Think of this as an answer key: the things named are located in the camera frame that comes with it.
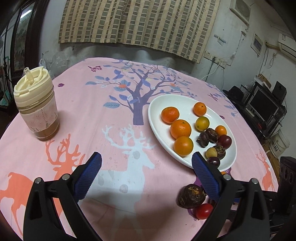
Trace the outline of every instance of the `vent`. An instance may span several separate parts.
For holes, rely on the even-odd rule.
[[[231,0],[230,10],[249,26],[251,8],[243,0]]]

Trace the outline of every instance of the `orange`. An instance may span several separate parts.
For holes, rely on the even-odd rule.
[[[193,141],[189,137],[179,137],[174,142],[174,151],[180,156],[187,156],[193,150]]]
[[[193,107],[193,112],[197,116],[203,116],[207,112],[207,107],[202,102],[197,102]]]
[[[161,112],[161,119],[167,124],[173,123],[176,119],[179,118],[179,116],[180,113],[175,107],[166,107]]]
[[[227,135],[227,130],[224,126],[217,126],[215,131],[218,133],[218,136]]]
[[[191,126],[185,120],[175,120],[170,125],[170,133],[175,139],[182,136],[188,137],[191,134]]]
[[[198,131],[205,131],[210,126],[210,121],[205,116],[199,117],[195,122],[195,128]]]

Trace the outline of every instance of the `white air conditioner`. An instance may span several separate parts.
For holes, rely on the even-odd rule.
[[[296,42],[284,34],[279,34],[279,48],[293,61],[296,61]]]
[[[231,0],[230,10],[249,26],[251,8],[243,0]]]

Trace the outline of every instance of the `beige checkered curtain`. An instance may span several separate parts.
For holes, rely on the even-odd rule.
[[[123,43],[199,63],[220,0],[67,0],[59,43]]]

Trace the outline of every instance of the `plate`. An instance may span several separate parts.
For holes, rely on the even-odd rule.
[[[197,142],[197,138],[200,135],[200,132],[198,132],[195,128],[195,121],[197,120],[197,116],[193,113],[193,106],[195,103],[197,103],[195,99],[181,96],[181,95],[174,95],[174,94],[166,94],[156,97],[149,105],[148,108],[148,119],[150,126],[157,138],[157,140],[160,142],[160,144],[163,146],[163,148],[177,161],[184,164],[187,167],[192,168],[191,164],[191,157],[192,154],[199,151],[203,157],[205,158],[205,152],[208,148],[215,146],[213,143],[209,143],[209,145],[205,148],[202,148]],[[193,141],[193,151],[185,156],[181,157],[173,150],[173,145],[175,139],[170,134],[170,125],[165,124],[161,119],[161,111],[166,107],[176,107],[180,112],[179,119],[186,120],[191,125],[191,135],[190,138]],[[221,160],[221,164],[218,167],[219,171],[225,171],[229,169],[233,163],[235,162],[235,159],[237,157],[237,144],[235,142],[235,138],[228,127],[228,125],[225,123],[224,120],[212,109],[210,109],[207,106],[207,113],[204,115],[206,116],[210,121],[210,128],[215,129],[218,125],[222,125],[227,130],[227,135],[231,137],[232,144],[231,146],[226,150],[225,157]]]

